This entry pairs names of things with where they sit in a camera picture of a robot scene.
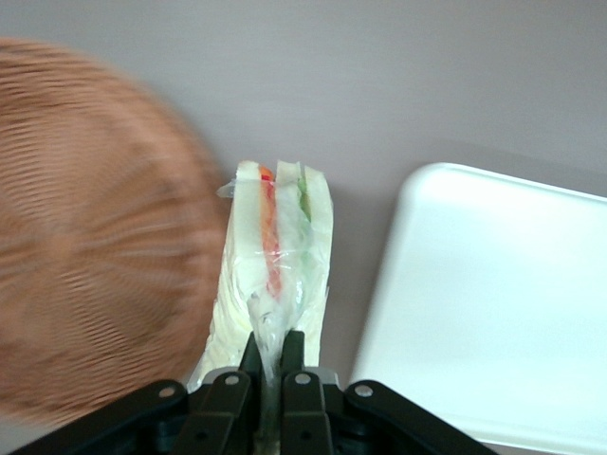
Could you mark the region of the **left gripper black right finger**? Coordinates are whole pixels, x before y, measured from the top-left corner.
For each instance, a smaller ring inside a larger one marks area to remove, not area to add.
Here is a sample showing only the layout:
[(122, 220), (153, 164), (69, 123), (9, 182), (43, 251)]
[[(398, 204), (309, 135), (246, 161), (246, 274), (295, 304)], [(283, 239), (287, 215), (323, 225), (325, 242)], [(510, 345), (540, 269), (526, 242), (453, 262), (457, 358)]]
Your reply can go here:
[(304, 365), (304, 333), (282, 353), (284, 454), (492, 454), (494, 451), (374, 380), (341, 390), (335, 372)]

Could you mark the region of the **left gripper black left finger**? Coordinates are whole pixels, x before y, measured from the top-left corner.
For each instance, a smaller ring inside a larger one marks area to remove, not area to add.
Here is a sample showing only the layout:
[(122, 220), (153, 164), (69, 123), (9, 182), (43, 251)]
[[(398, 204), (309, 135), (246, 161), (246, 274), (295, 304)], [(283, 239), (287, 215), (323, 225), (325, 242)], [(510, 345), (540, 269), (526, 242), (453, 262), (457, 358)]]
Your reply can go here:
[(248, 406), (261, 367), (254, 336), (239, 367), (207, 374), (193, 393), (160, 380), (24, 446), (15, 454), (248, 454)]

